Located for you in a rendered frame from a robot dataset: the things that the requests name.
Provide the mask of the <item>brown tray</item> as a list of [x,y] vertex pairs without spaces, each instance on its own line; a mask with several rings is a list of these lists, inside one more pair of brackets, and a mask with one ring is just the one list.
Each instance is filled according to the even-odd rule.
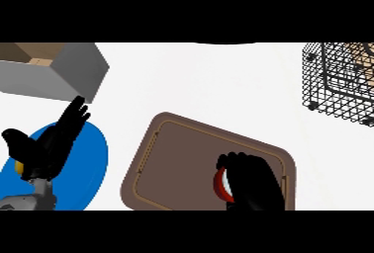
[[172,113],[155,115],[121,185],[121,200],[136,211],[223,211],[213,189],[222,154],[262,157],[285,199],[296,208],[296,162],[280,147]]

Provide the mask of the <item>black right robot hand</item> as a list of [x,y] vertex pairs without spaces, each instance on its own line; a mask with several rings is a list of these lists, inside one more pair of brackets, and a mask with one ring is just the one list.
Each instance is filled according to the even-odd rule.
[[266,160],[244,152],[220,154],[216,168],[225,168],[234,201],[229,211],[282,211],[285,200]]

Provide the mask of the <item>grey open box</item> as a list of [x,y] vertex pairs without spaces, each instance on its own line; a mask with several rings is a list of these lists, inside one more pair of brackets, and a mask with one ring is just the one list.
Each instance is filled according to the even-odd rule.
[[93,42],[0,42],[0,92],[92,103],[110,65]]

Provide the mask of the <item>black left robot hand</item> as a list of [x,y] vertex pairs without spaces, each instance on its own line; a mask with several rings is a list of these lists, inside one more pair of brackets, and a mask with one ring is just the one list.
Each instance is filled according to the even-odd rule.
[[19,130],[8,128],[2,136],[9,147],[9,156],[24,164],[24,181],[47,179],[59,175],[71,152],[73,143],[81,132],[90,113],[77,96],[67,106],[59,121],[49,126],[39,139],[30,138]]

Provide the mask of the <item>blue plate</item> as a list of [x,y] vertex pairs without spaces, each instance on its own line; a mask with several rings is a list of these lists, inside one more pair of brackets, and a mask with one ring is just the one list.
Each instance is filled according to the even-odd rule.
[[[83,211],[99,190],[108,165],[108,145],[99,128],[84,123],[61,174],[53,178],[58,211]],[[34,187],[15,171],[9,158],[0,171],[0,200],[28,195]]]

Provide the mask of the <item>red can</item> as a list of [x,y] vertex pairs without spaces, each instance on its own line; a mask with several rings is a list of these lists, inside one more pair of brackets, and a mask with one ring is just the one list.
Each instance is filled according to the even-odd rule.
[[226,170],[225,168],[220,168],[214,174],[213,177],[213,190],[214,194],[217,197],[232,203],[234,202],[234,197],[231,194],[231,189],[229,189],[229,184],[228,184],[228,179],[226,179]]

